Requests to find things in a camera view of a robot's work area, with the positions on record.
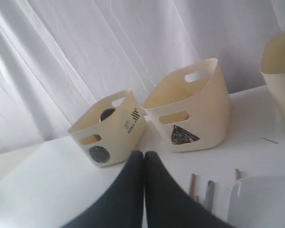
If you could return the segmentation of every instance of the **basket handle hole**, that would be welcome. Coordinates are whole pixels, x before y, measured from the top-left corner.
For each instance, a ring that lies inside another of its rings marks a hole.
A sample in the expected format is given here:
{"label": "basket handle hole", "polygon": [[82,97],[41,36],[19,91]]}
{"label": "basket handle hole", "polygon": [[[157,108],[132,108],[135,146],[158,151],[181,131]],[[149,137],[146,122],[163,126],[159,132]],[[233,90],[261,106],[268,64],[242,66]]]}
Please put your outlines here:
{"label": "basket handle hole", "polygon": [[189,119],[189,114],[186,111],[162,115],[158,118],[159,122],[163,125],[173,124]]}
{"label": "basket handle hole", "polygon": [[114,100],[114,101],[112,101],[112,106],[114,108],[117,108],[118,106],[120,106],[122,104],[122,102],[124,102],[124,100],[125,100],[125,97]]}
{"label": "basket handle hole", "polygon": [[202,78],[206,78],[209,77],[209,72],[206,69],[201,69],[199,71],[193,72],[191,74],[188,74],[185,76],[185,81],[190,83],[190,82],[194,82],[197,80],[200,80]]}
{"label": "basket handle hole", "polygon": [[100,135],[93,134],[93,135],[90,135],[90,136],[88,136],[86,138],[80,139],[80,143],[82,145],[88,145],[88,144],[92,144],[92,143],[95,143],[95,142],[99,142],[100,140],[101,140]]}

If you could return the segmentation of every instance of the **curtain fold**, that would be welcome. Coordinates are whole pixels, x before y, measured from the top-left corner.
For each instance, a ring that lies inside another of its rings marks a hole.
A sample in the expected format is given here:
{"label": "curtain fold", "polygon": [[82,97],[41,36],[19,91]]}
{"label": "curtain fold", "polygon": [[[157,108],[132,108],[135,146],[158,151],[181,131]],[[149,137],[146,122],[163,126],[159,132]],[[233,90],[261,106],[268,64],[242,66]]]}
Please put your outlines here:
{"label": "curtain fold", "polygon": [[217,57],[231,93],[264,84],[279,0],[0,0],[0,153],[67,134],[125,88],[139,102],[171,71]]}

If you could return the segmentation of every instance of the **white curtain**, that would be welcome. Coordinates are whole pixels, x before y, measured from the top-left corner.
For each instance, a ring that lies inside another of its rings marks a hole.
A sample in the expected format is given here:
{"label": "white curtain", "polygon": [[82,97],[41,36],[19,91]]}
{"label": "white curtain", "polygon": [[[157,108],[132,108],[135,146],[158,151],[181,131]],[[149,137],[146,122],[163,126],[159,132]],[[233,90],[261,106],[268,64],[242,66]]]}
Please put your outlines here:
{"label": "white curtain", "polygon": [[231,93],[264,84],[285,0],[0,0],[0,153],[67,134],[97,100],[142,103],[169,72],[217,57]]}

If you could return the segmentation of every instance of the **black circle sticker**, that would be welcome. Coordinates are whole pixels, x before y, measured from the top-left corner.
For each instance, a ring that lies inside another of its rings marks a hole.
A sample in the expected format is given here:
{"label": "black circle sticker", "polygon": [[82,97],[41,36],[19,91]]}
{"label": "black circle sticker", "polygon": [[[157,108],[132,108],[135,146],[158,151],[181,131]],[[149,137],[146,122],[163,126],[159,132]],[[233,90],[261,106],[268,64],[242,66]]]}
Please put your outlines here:
{"label": "black circle sticker", "polygon": [[93,146],[89,149],[89,153],[95,162],[106,163],[110,160],[109,152],[102,146]]}

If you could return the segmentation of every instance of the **cream plastic basket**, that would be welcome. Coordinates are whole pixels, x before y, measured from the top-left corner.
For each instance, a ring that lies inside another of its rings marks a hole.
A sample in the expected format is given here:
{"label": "cream plastic basket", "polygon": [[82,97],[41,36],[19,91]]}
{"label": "cream plastic basket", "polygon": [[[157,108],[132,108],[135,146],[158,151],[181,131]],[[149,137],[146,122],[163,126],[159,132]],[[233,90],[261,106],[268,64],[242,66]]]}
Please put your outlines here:
{"label": "cream plastic basket", "polygon": [[[125,97],[108,118],[99,122],[112,102]],[[123,162],[137,145],[146,121],[131,89],[108,96],[93,105],[69,130],[72,138],[98,167]]]}
{"label": "cream plastic basket", "polygon": [[285,120],[285,32],[268,42],[261,73]]}
{"label": "cream plastic basket", "polygon": [[[207,70],[209,77],[187,82],[185,76]],[[167,75],[150,94],[143,108],[174,152],[214,147],[224,138],[231,100],[215,58]]]}

